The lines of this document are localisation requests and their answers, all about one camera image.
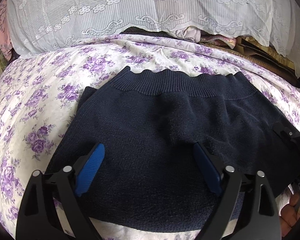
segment black robotic mount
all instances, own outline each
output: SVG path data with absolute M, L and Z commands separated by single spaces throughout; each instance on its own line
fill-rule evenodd
M 274 131 L 289 147 L 300 152 L 300 133 L 276 123 Z M 90 219 L 80 210 L 75 196 L 77 176 L 94 149 L 76 163 L 53 174 L 34 171 L 26 187 L 17 221 L 16 240 L 102 240 Z M 220 196 L 208 221 L 196 240 L 280 240 L 278 210 L 269 182 L 263 171 L 254 175 L 242 174 L 211 155 L 201 143 L 193 146 L 194 159 L 211 192 Z M 300 185 L 300 176 L 296 182 Z M 239 192 L 245 192 L 241 212 L 234 232 L 222 238 L 231 219 Z M 53 197 L 60 199 L 75 238 L 63 232 Z

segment pink floral cloth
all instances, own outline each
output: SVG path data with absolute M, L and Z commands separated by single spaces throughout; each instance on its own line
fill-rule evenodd
M 7 0 L 2 0 L 0 3 L 0 49 L 9 61 L 11 59 L 12 43 L 7 22 Z
M 34 170 L 47 168 L 84 88 L 100 88 L 127 65 L 135 73 L 170 69 L 189 76 L 241 71 L 300 130 L 300 90 L 228 52 L 187 41 L 126 34 L 80 44 L 15 60 L 0 77 L 0 222 L 12 236 L 29 177 Z M 55 206 L 64 231 L 71 235 L 60 203 Z M 193 240 L 198 234 L 153 233 L 91 221 L 103 239 Z
M 230 49 L 233 49 L 237 43 L 237 40 L 236 38 L 227 38 L 225 36 L 217 34 L 217 35 L 201 36 L 200 43 L 201 42 L 206 42 L 217 46 L 229 46 Z

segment pink fabric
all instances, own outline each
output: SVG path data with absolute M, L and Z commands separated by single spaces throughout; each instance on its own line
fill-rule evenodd
M 7 0 L 0 3 L 0 49 L 7 60 L 11 59 L 12 43 L 7 22 Z
M 217 35 L 201 36 L 200 42 L 206 42 L 217 46 L 228 45 L 231 49 L 233 49 L 236 45 L 237 40 L 236 38 L 227 38 L 225 36 L 217 34 Z

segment metal screw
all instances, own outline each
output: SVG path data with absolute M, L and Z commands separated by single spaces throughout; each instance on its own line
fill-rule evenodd
M 258 171 L 257 172 L 257 175 L 259 176 L 259 177 L 264 177 L 265 176 L 265 173 L 263 172 L 263 171 Z
M 234 167 L 232 167 L 232 166 L 226 166 L 226 171 L 228 171 L 228 172 L 234 172 Z
M 36 171 L 32 172 L 32 176 L 34 176 L 34 177 L 37 177 L 39 175 L 40 175 L 40 171 L 39 170 L 36 170 Z
M 71 166 L 65 166 L 63 167 L 63 172 L 70 172 L 72 170 L 72 167 Z

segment dark blue sweater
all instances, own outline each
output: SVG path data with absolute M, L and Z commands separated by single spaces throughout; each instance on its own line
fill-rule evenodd
M 241 72 L 189 77 L 126 67 L 99 90 L 85 89 L 46 172 L 103 143 L 103 163 L 78 199 L 88 216 L 145 231 L 196 230 L 217 197 L 194 161 L 193 144 L 202 142 L 244 173 L 264 171 L 277 196 L 300 173 L 300 159 L 272 131 L 275 122 L 295 130 Z

